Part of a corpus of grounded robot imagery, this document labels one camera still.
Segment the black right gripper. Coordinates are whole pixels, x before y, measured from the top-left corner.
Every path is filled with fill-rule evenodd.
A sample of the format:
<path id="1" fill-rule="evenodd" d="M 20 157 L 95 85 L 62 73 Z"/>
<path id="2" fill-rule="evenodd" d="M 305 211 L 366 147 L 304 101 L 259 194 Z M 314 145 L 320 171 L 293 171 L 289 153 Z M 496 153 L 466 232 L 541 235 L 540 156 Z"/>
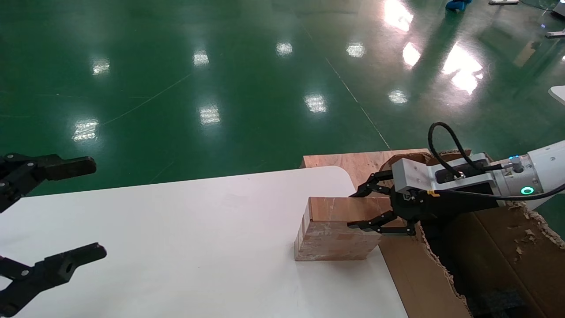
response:
<path id="1" fill-rule="evenodd" d="M 462 194 L 440 194 L 437 197 L 424 194 L 423 191 L 411 190 L 410 195 L 399 193 L 380 185 L 382 181 L 393 179 L 393 172 L 385 170 L 372 173 L 365 183 L 349 197 L 368 197 L 371 193 L 390 196 L 392 211 L 387 211 L 370 220 L 347 222 L 349 229 L 359 229 L 366 233 L 375 232 L 385 236 L 415 236 L 415 222 L 428 220 L 453 220 L 458 215 L 468 212 L 483 211 L 500 206 L 498 201 L 485 197 L 473 197 Z M 386 226 L 397 220 L 405 220 L 403 226 Z"/>

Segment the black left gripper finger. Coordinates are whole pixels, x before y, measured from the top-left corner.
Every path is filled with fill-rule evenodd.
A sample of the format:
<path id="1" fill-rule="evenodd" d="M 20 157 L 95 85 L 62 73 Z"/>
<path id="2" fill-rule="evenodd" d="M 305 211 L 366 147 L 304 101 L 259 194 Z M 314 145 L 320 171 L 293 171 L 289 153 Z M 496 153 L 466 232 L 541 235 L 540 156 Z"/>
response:
<path id="1" fill-rule="evenodd" d="M 0 158 L 0 211 L 6 211 L 44 181 L 60 181 L 96 171 L 97 164 L 89 156 L 62 159 L 56 154 L 3 155 Z"/>
<path id="2" fill-rule="evenodd" d="M 34 266 L 2 257 L 0 274 L 11 283 L 0 292 L 1 316 L 15 316 L 41 292 L 68 283 L 79 266 L 106 256 L 107 251 L 102 245 L 92 243 L 46 257 Z"/>

